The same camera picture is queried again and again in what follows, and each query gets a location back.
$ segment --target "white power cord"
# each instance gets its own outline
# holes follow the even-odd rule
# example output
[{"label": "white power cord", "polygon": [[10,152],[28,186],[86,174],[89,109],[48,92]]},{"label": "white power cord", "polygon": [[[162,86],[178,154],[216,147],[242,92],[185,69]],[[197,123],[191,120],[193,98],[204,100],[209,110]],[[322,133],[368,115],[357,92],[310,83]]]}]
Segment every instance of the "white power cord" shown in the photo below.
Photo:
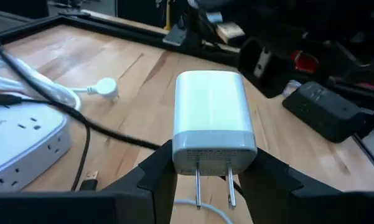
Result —
[{"label": "white power cord", "polygon": [[[186,200],[186,199],[176,199],[176,200],[174,200],[174,203],[181,204],[181,205],[193,205],[193,206],[197,205],[196,201]],[[206,204],[206,203],[202,203],[202,206],[204,208],[210,209],[211,211],[219,214],[226,221],[227,224],[232,224],[231,219],[220,209],[214,207],[213,205],[209,205],[209,204]]]},{"label": "white power cord", "polygon": [[[49,78],[40,74],[22,60],[8,55],[17,63],[17,65],[25,71],[28,78],[40,86],[45,92],[53,96],[58,102],[72,106],[76,110],[82,107],[82,101],[77,93],[87,93],[89,95],[99,94],[108,100],[113,100],[118,97],[118,86],[113,78],[104,78],[96,85],[87,88],[67,88],[58,83],[54,83]],[[5,62],[0,59],[0,70],[7,68]],[[33,89],[29,88],[28,84],[4,78],[0,76],[0,91],[15,91],[28,95],[32,98],[42,98]]]}]

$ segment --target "wooden tabletop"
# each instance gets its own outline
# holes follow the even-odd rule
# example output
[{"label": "wooden tabletop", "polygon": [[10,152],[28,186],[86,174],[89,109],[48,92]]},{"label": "wooden tabletop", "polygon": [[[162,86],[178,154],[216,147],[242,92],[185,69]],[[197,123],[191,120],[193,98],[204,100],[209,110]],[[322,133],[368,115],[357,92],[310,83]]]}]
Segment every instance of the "wooden tabletop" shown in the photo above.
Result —
[{"label": "wooden tabletop", "polygon": [[[31,67],[69,87],[86,87],[103,77],[118,81],[120,99],[108,102],[83,96],[82,113],[108,128],[162,144],[172,138],[175,79],[188,70],[234,68],[68,26],[58,26],[8,44]],[[285,110],[282,97],[266,99],[245,80],[258,147],[293,168],[340,190],[374,190],[374,166],[347,139],[332,144]],[[69,190],[85,141],[83,126],[73,124],[73,146],[26,191]],[[83,176],[98,170],[102,189],[124,176],[152,153],[148,149],[92,134]],[[195,198],[194,177],[180,176],[176,198]],[[218,177],[202,177],[202,201],[225,211],[234,223],[251,223],[246,203],[237,195],[227,205],[227,187]],[[176,205],[172,223],[223,223],[208,210]]]}]

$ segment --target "power outlet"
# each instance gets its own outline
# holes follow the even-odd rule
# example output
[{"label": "power outlet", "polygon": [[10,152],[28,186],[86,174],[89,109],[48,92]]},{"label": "power outlet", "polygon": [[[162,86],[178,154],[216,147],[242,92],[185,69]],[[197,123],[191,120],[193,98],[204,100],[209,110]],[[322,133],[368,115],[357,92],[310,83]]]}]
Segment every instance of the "power outlet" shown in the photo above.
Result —
[{"label": "power outlet", "polygon": [[70,145],[67,117],[62,113],[38,104],[0,106],[0,192],[25,187]]}]

